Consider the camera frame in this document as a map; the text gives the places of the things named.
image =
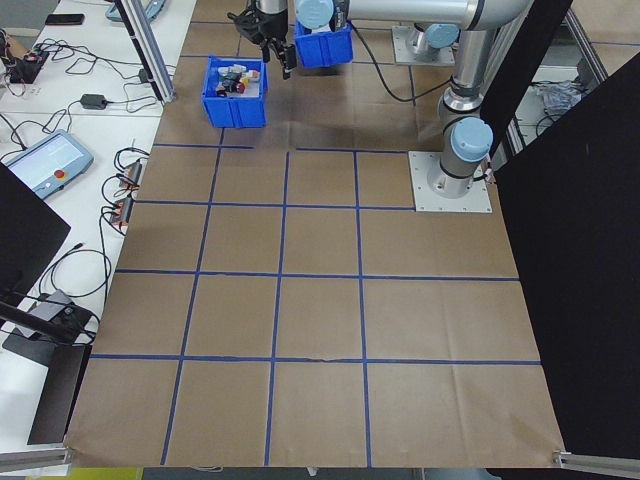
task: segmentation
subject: brown paper floor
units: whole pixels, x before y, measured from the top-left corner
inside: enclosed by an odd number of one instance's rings
[[[610,75],[640,53],[635,0],[574,0],[572,9]]]
[[[491,215],[417,214],[399,104],[354,39],[269,65],[268,125],[219,129],[207,54],[258,55],[200,1],[66,443],[84,466],[546,467],[562,449],[518,274]],[[389,24],[363,23],[380,61]],[[448,69],[384,64],[411,95]]]

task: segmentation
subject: desk surface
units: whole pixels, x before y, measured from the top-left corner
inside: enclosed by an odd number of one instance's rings
[[[138,63],[140,61],[139,57],[124,25],[107,20],[104,16],[109,5],[104,2],[103,4],[92,4],[90,2],[62,0],[56,9],[56,13],[83,12],[86,16],[85,22],[80,26],[47,26],[38,37],[38,42],[42,42],[45,39],[65,40],[70,45],[85,45],[90,51],[101,57],[122,62]],[[175,66],[178,61],[194,5],[195,0],[168,1],[163,11],[151,23],[158,46],[167,65]],[[89,75],[70,75],[65,73],[65,70],[80,57],[81,55],[76,54],[72,58],[59,61],[53,61],[50,57],[34,84],[27,86],[25,95],[16,97],[7,93],[0,98],[0,111],[53,113],[56,110],[65,108],[71,102],[79,100],[85,93],[102,94],[107,100],[114,102],[127,99],[127,94],[123,90],[124,83],[136,82],[137,80],[123,80],[118,73],[102,61],[98,62],[94,71]],[[116,64],[116,66],[127,77],[136,75],[141,68],[141,65]],[[82,62],[72,71],[81,72],[87,67],[88,64]],[[148,84],[128,86],[127,93],[129,98],[132,99],[153,96],[153,91]],[[145,103],[147,101],[134,102],[131,104],[130,110],[135,110]],[[162,106],[159,102],[133,114],[127,113],[124,105],[110,105],[105,110],[91,112],[83,110],[79,105],[75,105],[72,109],[74,113],[90,113],[91,115],[156,117],[162,115]]]
[[[200,0],[67,444],[82,466],[547,467],[562,449],[493,214],[414,212],[397,104],[359,44],[333,74],[269,65],[268,125],[217,129],[206,55],[252,56]],[[364,30],[389,61],[389,24]],[[420,92],[451,71],[384,65]]]
[[[194,3],[195,0],[169,1],[153,23],[167,63],[177,63]],[[110,58],[138,61],[123,27],[113,25],[104,18],[107,7],[107,4],[91,5],[84,1],[62,0],[56,11],[84,12],[85,24],[82,27],[46,27],[39,40],[47,37],[64,38],[72,44],[87,45],[96,53]],[[96,89],[95,93],[104,93],[107,98],[111,94],[114,99],[121,98],[123,82],[115,72],[98,65],[91,75],[73,77],[63,73],[70,63],[70,60],[49,62],[37,82],[29,87],[30,91],[25,97],[17,98],[4,92],[0,98],[0,112],[14,125],[27,119],[45,122],[50,113],[78,99],[89,85]],[[100,249],[98,214],[103,204],[100,187],[108,176],[115,173],[112,163],[114,153],[131,145],[150,150],[161,112],[160,107],[144,109],[137,115],[127,114],[121,107],[104,112],[83,111],[77,105],[72,107],[71,134],[93,153],[95,160],[85,174],[47,199],[47,203],[72,227],[59,255],[79,242],[84,242],[89,248]],[[9,141],[6,124],[1,123],[0,156],[16,149],[16,145]],[[66,120],[63,121],[62,126],[66,126],[66,123]],[[40,128],[33,124],[21,127],[20,133],[27,145],[34,144],[44,136]],[[115,192],[116,183],[107,186],[107,194]],[[115,264],[122,247],[122,238],[108,227],[105,228],[105,247],[107,255]],[[102,281],[102,260],[98,256],[80,255],[66,262],[60,273],[58,280],[65,290],[70,293],[87,291]],[[100,315],[103,308],[102,296],[102,292],[97,292],[78,303]],[[0,422],[0,452],[40,448],[28,447],[26,441],[45,375],[44,367],[0,349],[0,412],[3,419]]]
[[[48,117],[45,114],[6,116],[13,123],[26,119],[44,121]],[[71,133],[91,151],[95,160],[85,174],[47,199],[47,203],[72,226],[58,256],[79,242],[85,243],[87,248],[100,250],[98,215],[100,206],[104,204],[100,187],[105,178],[115,173],[113,156],[117,150],[134,142],[139,148],[149,149],[158,123],[159,119],[152,117],[138,118],[135,122],[110,116],[83,115],[74,118]],[[95,134],[105,131],[110,132],[111,136]],[[40,128],[34,125],[21,129],[21,134],[27,144],[35,143],[43,137]],[[3,123],[0,125],[0,138],[7,138],[8,135],[9,130]],[[14,147],[13,144],[0,143],[0,155]],[[116,190],[117,182],[113,182],[106,192],[113,194]],[[108,227],[104,228],[104,232],[106,253],[110,258],[117,259],[122,248],[122,237]],[[74,260],[70,259],[60,273],[60,286],[69,293],[90,290],[104,278],[102,259],[98,255],[79,255]],[[101,290],[78,303],[101,315],[103,295]],[[89,327],[95,328],[95,325],[92,323]],[[0,349],[0,378],[3,379],[0,385],[0,411],[3,415],[0,451],[20,451],[25,448],[45,375],[46,368]]]

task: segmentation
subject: smartphone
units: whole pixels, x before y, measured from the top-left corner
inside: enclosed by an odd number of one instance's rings
[[[45,25],[82,25],[84,13],[52,13],[44,21]]]

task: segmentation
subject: blue plastic bin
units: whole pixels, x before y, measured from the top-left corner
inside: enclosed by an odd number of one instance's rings
[[[349,24],[337,32],[311,33],[300,22],[296,22],[294,40],[303,67],[330,67],[353,60]]]
[[[260,91],[257,97],[218,97],[218,67],[244,65],[248,70],[260,72]],[[264,95],[267,91],[267,67],[256,58],[220,58],[210,55],[202,86],[202,105],[209,120],[216,127],[264,127]]]

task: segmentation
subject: metal mounting plate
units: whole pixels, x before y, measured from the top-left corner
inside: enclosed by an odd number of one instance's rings
[[[416,56],[415,53],[407,48],[407,37],[413,31],[413,27],[396,25],[392,27],[393,51],[396,57],[396,63],[399,65],[430,65],[432,67],[450,67],[455,64],[453,58],[453,50],[451,47],[441,48],[438,56],[431,60],[426,60],[422,56]]]
[[[409,152],[416,212],[492,213],[484,180],[473,182],[469,192],[462,198],[444,198],[431,189],[427,182],[427,172],[438,165],[441,155],[440,152]],[[480,175],[482,168],[478,167],[475,176]]]

